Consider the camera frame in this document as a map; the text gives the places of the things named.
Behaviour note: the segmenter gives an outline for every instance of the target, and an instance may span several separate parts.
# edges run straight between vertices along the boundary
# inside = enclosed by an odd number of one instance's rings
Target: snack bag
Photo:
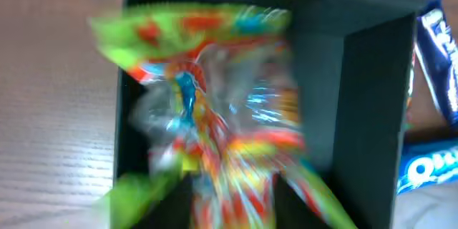
[[[411,128],[411,115],[410,115],[410,109],[411,109],[411,101],[412,101],[412,95],[414,93],[414,68],[415,68],[415,58],[416,54],[415,51],[412,52],[412,61],[411,61],[411,66],[410,66],[410,75],[409,75],[409,86],[407,88],[407,104],[406,104],[406,130]]]
[[[132,122],[152,140],[151,179],[125,228],[186,172],[195,175],[191,228],[274,228],[278,175],[332,228],[356,228],[303,165],[297,87],[279,37],[288,21],[278,9],[162,4],[93,23],[101,51],[149,89]],[[111,200],[126,192],[115,187]]]
[[[417,18],[415,52],[436,108],[448,124],[458,125],[458,48],[442,0],[431,0]]]
[[[397,193],[458,180],[458,140],[404,145]]]

